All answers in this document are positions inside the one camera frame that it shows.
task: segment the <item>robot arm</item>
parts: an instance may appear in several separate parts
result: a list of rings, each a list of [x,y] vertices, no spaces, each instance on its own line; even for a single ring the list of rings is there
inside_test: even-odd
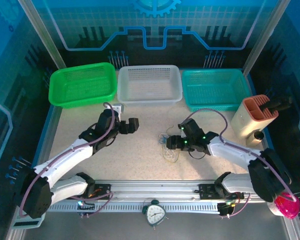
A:
[[[112,121],[110,109],[101,113],[98,122],[93,125],[94,128],[91,126],[82,132],[79,138],[59,155],[33,169],[22,168],[15,180],[14,203],[20,207],[26,190],[35,178],[37,181],[33,184],[23,207],[23,211],[33,219],[42,216],[50,205],[61,200],[72,196],[88,198],[95,191],[95,181],[91,177],[81,172],[67,180],[60,178],[83,160],[107,147],[108,141],[114,140],[118,134],[133,134],[139,128],[137,118],[129,118],[129,123],[126,124],[126,121],[120,121],[118,112],[114,112],[114,117],[112,129],[100,141],[89,144],[109,130]]]
[[[256,193],[266,202],[273,202],[281,194],[284,186],[256,156],[264,158],[286,184],[291,184],[287,169],[273,150],[267,148],[260,151],[220,138],[215,132],[204,133],[192,118],[186,119],[178,127],[181,129],[181,135],[173,135],[167,139],[168,149],[198,151],[222,157],[249,172],[226,172],[221,175],[214,183],[215,190],[221,197],[234,192]]]

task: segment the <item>plastic basket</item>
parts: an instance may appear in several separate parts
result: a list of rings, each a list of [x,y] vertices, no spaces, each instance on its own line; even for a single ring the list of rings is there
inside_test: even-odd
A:
[[[74,108],[111,101],[116,92],[115,68],[102,62],[54,72],[50,78],[49,101],[55,106]]]
[[[173,105],[182,99],[179,68],[174,65],[124,66],[118,100],[128,106]]]
[[[236,111],[250,96],[246,79],[238,69],[186,70],[182,86],[185,103],[193,112],[201,108]]]

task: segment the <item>gear logo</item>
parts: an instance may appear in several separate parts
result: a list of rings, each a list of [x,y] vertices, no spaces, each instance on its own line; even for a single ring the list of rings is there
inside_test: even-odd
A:
[[[180,0],[135,0],[132,4],[140,14],[144,13],[147,17],[151,15],[156,18],[170,14],[170,11],[175,10],[176,5],[180,3]]]
[[[19,13],[17,0],[0,0],[0,14],[10,25],[18,19]]]

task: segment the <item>speckled tabletop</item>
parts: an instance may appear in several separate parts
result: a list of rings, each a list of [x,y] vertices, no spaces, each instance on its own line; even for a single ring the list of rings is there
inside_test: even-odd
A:
[[[103,112],[102,104],[63,109],[54,137],[50,158],[69,147],[90,125],[97,122]],[[159,134],[169,130],[169,134],[180,134],[180,124],[191,112],[182,99],[173,106],[125,107],[122,120],[139,119],[139,129],[134,134],[119,134],[116,141],[103,148],[89,159],[84,160],[64,177],[84,172],[96,180],[215,180],[224,172],[245,173],[241,167],[227,160],[206,155],[197,160],[187,152],[180,152],[176,163],[168,162],[162,155]],[[228,121],[235,112],[223,112]],[[204,132],[219,133],[224,120],[212,112],[198,112],[193,117]],[[223,135],[226,139],[245,145],[239,140],[231,126]],[[202,156],[193,153],[194,157]]]

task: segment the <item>clock face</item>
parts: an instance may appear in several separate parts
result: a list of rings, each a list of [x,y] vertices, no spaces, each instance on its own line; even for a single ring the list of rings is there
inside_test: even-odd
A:
[[[150,225],[159,224],[166,216],[166,211],[160,205],[150,205],[146,212],[146,219]]]

